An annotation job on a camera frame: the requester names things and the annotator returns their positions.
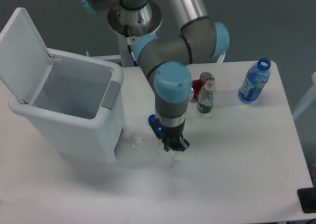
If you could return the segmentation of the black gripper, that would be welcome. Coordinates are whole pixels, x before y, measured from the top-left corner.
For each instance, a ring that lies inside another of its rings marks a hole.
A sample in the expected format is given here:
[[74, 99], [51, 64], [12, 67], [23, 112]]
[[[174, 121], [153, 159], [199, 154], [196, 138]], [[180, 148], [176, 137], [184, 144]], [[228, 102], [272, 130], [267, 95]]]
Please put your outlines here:
[[150, 127], [158, 139], [162, 140], [164, 151], [185, 151], [190, 143], [183, 138], [185, 121], [176, 127], [167, 127], [158, 118], [150, 120]]

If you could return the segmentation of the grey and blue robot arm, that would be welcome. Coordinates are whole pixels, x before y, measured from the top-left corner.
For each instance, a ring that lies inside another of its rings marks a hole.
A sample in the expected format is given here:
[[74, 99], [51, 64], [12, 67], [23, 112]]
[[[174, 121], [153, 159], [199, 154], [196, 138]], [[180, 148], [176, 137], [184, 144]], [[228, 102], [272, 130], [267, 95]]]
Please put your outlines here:
[[192, 78], [188, 65], [224, 53], [230, 43], [223, 23], [212, 22], [202, 0], [169, 0], [180, 35], [163, 41], [155, 31], [162, 22], [152, 0], [81, 0], [89, 12], [108, 11], [108, 23], [124, 37], [133, 64], [141, 68], [155, 94], [149, 125], [166, 151], [184, 151], [183, 137]]

